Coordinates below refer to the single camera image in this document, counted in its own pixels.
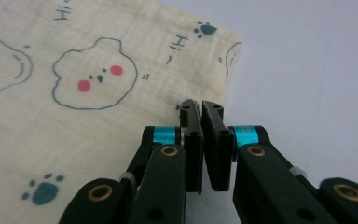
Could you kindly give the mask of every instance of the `pink cheek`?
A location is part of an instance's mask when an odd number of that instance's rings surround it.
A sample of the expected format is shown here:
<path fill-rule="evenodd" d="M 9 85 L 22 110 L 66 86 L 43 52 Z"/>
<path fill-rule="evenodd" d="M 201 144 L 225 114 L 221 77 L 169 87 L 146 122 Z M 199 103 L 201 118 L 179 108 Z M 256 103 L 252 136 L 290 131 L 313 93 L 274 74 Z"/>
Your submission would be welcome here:
<path fill-rule="evenodd" d="M 124 70 L 119 65 L 113 65 L 112 67 L 110 67 L 110 73 L 112 73 L 112 75 L 114 76 L 121 76 L 123 75 Z"/>
<path fill-rule="evenodd" d="M 80 80 L 77 82 L 77 89 L 79 91 L 89 91 L 91 89 L 91 83 L 88 80 Z"/>

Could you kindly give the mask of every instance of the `cloth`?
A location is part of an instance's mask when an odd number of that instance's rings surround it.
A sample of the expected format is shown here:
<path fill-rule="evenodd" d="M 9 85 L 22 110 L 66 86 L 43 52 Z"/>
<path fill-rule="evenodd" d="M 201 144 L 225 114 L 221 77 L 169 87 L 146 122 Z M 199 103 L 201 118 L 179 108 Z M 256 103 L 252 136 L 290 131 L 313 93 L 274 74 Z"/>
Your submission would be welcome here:
<path fill-rule="evenodd" d="M 145 126 L 222 104 L 241 38 L 153 0 L 0 0 L 0 223 L 57 223 Z"/>

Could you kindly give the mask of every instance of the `brass screw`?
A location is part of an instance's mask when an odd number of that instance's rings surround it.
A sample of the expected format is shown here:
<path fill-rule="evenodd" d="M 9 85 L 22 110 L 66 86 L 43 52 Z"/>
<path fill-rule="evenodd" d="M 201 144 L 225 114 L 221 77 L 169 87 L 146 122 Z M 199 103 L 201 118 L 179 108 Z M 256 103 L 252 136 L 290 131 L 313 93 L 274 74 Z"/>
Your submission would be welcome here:
<path fill-rule="evenodd" d="M 175 156 L 179 150 L 176 147 L 164 147 L 160 152 L 164 156 Z"/>
<path fill-rule="evenodd" d="M 113 192 L 109 185 L 98 185 L 89 191 L 89 200 L 92 202 L 100 202 L 107 199 Z"/>
<path fill-rule="evenodd" d="M 248 152 L 254 156 L 266 155 L 266 151 L 261 147 L 248 147 Z"/>
<path fill-rule="evenodd" d="M 333 190 L 341 197 L 358 203 L 358 189 L 346 185 L 346 184 L 335 184 Z"/>

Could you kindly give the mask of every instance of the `white cloth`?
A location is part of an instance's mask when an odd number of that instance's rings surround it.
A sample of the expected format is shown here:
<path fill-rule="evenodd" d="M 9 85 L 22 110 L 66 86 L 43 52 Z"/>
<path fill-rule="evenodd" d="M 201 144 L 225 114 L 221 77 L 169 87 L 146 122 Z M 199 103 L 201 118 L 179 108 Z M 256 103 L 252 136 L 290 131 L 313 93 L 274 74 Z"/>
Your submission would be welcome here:
<path fill-rule="evenodd" d="M 241 38 L 153 0 L 0 0 L 0 223 L 57 223 L 146 125 L 222 104 Z"/>

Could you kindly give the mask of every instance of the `white surface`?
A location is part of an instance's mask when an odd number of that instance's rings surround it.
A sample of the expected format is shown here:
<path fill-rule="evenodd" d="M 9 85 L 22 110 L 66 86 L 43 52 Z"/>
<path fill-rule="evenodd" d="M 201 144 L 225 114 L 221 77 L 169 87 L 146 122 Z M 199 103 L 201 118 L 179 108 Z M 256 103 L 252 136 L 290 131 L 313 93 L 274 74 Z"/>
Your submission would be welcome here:
<path fill-rule="evenodd" d="M 263 125 L 317 188 L 329 177 L 358 183 L 358 1 L 159 2 L 243 36 L 226 125 Z M 186 223 L 240 223 L 232 192 L 211 192 L 204 178 Z"/>

